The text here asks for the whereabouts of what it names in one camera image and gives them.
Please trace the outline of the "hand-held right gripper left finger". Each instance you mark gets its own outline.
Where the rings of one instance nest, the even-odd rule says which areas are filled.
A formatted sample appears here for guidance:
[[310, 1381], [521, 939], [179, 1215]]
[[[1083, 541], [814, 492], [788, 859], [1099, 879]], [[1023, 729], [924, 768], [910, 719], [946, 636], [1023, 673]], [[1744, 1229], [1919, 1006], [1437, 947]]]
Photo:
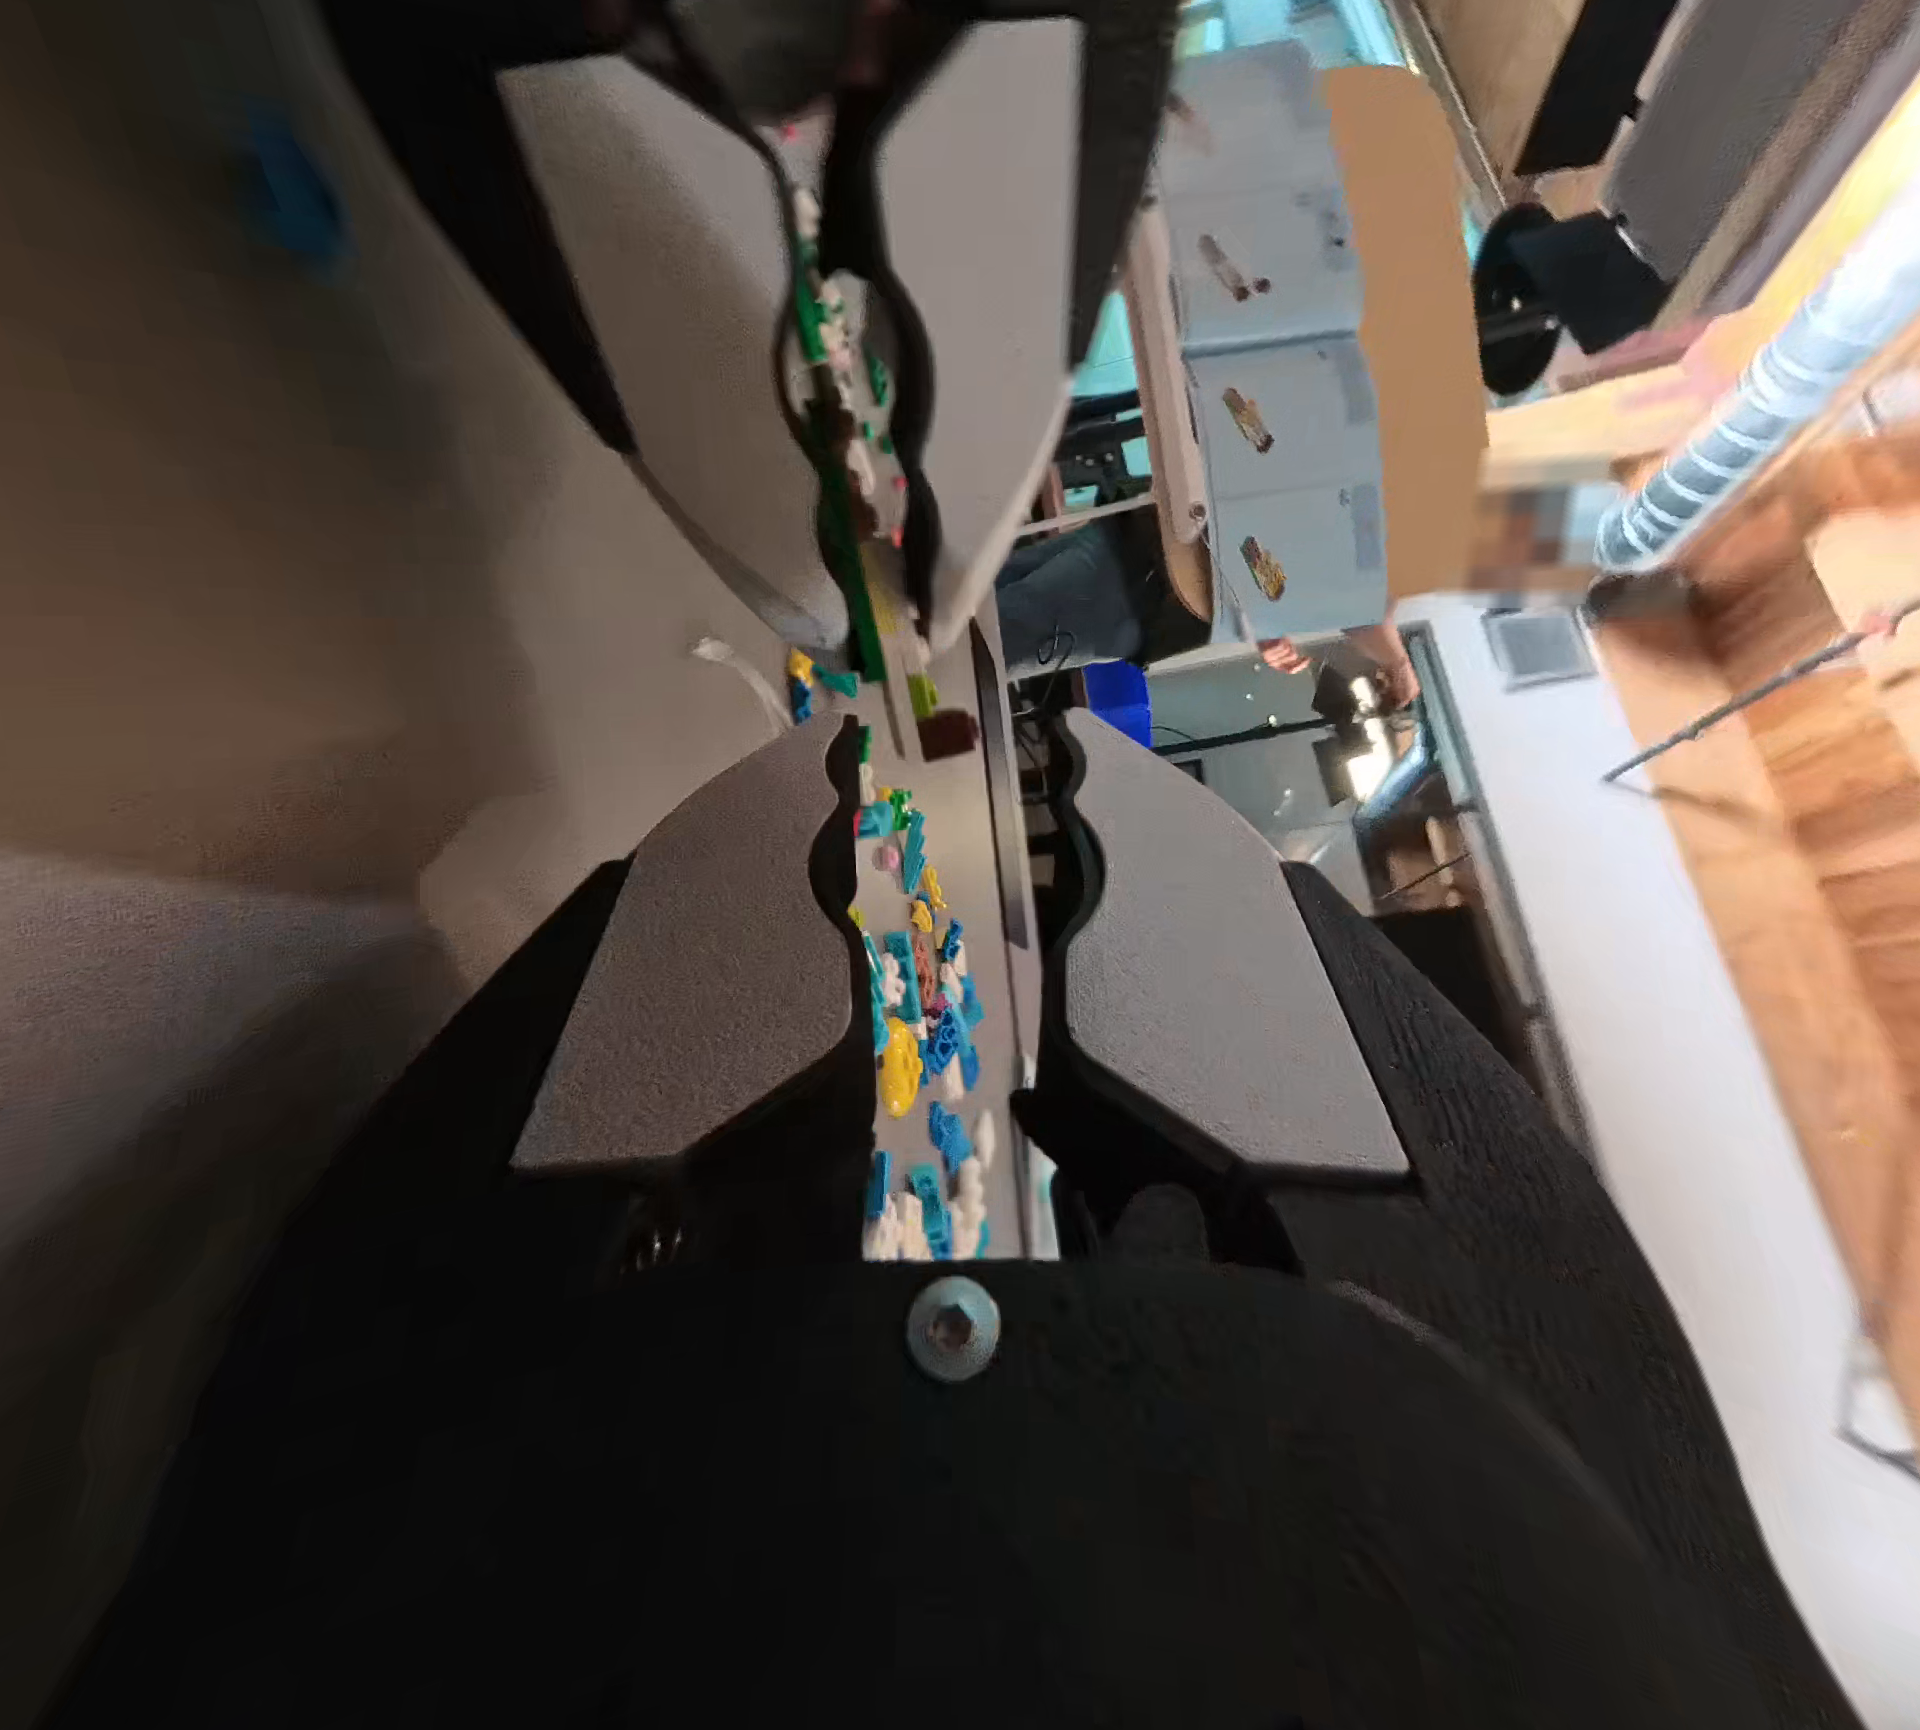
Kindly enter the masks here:
[[817, 716], [638, 845], [513, 1151], [525, 1175], [667, 1173], [877, 1118], [858, 900], [859, 720]]

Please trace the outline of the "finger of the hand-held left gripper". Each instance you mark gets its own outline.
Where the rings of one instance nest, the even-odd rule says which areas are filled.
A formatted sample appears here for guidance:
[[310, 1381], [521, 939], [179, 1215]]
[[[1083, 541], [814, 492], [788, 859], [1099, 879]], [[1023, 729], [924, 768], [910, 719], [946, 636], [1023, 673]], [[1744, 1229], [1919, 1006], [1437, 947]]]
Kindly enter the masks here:
[[931, 650], [994, 591], [1066, 414], [1080, 66], [1072, 19], [985, 22], [836, 98], [824, 236], [889, 367], [901, 583]]
[[840, 650], [821, 486], [779, 395], [792, 315], [764, 150], [622, 55], [498, 77], [661, 515], [781, 639]]

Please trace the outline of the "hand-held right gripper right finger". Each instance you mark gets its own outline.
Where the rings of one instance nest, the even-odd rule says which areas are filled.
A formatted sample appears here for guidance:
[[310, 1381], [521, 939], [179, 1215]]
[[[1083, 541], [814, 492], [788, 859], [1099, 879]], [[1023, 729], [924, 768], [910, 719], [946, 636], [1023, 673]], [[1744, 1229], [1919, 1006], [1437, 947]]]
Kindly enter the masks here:
[[1084, 1190], [1399, 1189], [1413, 1158], [1276, 849], [1091, 711], [1018, 1125]]

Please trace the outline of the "green brick plate assembly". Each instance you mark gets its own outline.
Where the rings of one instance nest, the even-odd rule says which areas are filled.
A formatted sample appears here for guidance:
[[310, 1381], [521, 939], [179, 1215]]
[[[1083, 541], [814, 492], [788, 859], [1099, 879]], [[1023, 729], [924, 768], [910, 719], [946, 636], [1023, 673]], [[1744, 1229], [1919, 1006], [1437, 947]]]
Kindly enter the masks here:
[[788, 422], [819, 483], [814, 532], [846, 633], [792, 646], [784, 687], [796, 722], [874, 690], [895, 755], [944, 763], [980, 746], [977, 711], [946, 701], [905, 579], [909, 478], [894, 442], [898, 379], [877, 293], [821, 260], [814, 194], [784, 185], [792, 307], [779, 371]]

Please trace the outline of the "grey desk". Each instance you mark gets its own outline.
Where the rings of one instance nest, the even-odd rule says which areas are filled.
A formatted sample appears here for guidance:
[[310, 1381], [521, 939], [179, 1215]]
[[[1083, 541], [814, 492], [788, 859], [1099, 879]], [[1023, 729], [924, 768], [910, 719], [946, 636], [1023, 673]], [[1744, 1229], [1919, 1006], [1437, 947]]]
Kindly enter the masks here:
[[[373, 1102], [782, 648], [460, 276], [309, 0], [5, 0], [5, 1727]], [[254, 228], [284, 111], [349, 258]]]

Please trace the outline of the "scattered colourful toy bricks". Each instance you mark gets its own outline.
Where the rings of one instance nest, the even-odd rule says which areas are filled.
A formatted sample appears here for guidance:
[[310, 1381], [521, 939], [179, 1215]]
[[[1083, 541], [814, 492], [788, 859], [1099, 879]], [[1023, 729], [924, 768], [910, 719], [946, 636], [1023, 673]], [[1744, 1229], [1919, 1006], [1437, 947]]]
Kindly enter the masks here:
[[852, 901], [867, 964], [877, 1078], [877, 1147], [862, 1246], [872, 1262], [972, 1262], [994, 1238], [990, 1175], [996, 1120], [980, 1079], [982, 1006], [961, 920], [927, 857], [915, 794], [877, 775], [877, 739], [858, 724], [858, 849], [877, 871]]

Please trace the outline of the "cardboard box with white panels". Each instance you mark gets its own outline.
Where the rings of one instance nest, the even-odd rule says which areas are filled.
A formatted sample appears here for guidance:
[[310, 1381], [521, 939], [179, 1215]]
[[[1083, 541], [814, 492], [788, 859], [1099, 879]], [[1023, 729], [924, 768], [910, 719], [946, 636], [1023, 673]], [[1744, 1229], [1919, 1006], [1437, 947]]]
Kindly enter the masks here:
[[1178, 66], [1152, 173], [1215, 631], [1375, 625], [1388, 599], [1380, 400], [1320, 73], [1294, 39]]

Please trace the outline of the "shiny metal pipe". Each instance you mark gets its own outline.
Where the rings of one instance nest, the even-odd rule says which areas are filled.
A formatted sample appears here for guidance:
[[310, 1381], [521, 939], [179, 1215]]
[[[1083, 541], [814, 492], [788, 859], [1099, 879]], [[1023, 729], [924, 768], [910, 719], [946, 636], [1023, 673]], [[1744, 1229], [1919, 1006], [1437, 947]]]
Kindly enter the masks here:
[[1444, 724], [1422, 704], [1414, 704], [1398, 714], [1398, 738], [1403, 749], [1375, 789], [1357, 804], [1354, 832], [1361, 846], [1384, 840], [1403, 822], [1456, 813], [1452, 749]]

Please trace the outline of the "blue toy brick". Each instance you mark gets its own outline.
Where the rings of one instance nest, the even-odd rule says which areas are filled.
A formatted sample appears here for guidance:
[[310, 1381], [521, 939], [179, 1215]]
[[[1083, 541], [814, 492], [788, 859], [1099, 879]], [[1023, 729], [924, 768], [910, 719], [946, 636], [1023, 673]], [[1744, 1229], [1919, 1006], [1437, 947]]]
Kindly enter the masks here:
[[349, 258], [342, 200], [292, 120], [266, 103], [244, 111], [239, 179], [254, 228], [310, 273]]

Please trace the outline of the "black round-base stand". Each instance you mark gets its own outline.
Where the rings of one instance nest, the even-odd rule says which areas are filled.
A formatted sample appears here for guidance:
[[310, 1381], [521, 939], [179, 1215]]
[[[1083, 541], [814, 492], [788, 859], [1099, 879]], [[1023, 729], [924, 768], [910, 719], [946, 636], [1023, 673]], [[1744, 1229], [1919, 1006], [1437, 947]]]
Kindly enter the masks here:
[[1587, 356], [1607, 350], [1650, 328], [1672, 291], [1673, 278], [1615, 214], [1506, 206], [1482, 231], [1472, 265], [1482, 389], [1498, 400], [1524, 395], [1562, 343]]

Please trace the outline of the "silver corrugated duct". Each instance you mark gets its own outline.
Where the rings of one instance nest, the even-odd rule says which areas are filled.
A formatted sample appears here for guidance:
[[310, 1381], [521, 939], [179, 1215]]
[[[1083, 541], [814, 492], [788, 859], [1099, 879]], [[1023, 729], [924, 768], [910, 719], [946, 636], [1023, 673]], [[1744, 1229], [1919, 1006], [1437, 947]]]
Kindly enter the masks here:
[[1860, 246], [1815, 290], [1693, 435], [1597, 528], [1604, 576], [1650, 574], [1688, 546], [1916, 320], [1919, 254]]

